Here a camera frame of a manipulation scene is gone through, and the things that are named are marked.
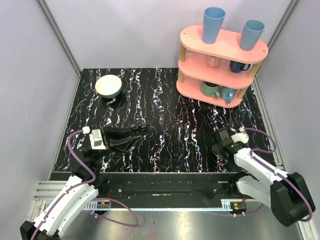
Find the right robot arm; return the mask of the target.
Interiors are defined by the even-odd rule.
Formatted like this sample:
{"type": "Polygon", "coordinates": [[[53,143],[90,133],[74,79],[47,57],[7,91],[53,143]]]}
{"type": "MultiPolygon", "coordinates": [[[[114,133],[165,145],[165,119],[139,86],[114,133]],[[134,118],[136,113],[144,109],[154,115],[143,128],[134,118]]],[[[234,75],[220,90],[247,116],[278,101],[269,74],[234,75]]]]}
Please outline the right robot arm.
{"type": "Polygon", "coordinates": [[[214,152],[244,170],[228,183],[228,195],[257,200],[285,227],[299,221],[309,222],[316,207],[303,176],[280,170],[258,156],[259,149],[248,146],[247,130],[242,127],[229,135],[225,128],[220,128],[213,134],[214,152]]]}

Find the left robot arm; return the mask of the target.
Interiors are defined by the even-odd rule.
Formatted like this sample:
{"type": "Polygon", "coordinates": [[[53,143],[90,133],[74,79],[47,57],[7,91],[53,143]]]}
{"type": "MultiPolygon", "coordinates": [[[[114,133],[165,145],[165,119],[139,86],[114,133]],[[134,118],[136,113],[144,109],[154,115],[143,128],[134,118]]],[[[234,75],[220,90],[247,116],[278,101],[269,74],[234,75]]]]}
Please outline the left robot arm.
{"type": "Polygon", "coordinates": [[[78,162],[78,168],[69,176],[62,190],[49,206],[34,220],[26,220],[20,227],[23,240],[59,240],[70,224],[89,204],[91,214],[101,218],[111,203],[117,203],[129,209],[124,203],[113,199],[109,189],[109,180],[100,175],[99,160],[109,150],[125,153],[149,132],[147,124],[133,124],[129,128],[90,129],[85,126],[72,132],[67,138],[67,146],[78,162]],[[82,149],[79,157],[73,150],[72,139],[79,135],[88,135],[90,148],[82,149]]]}

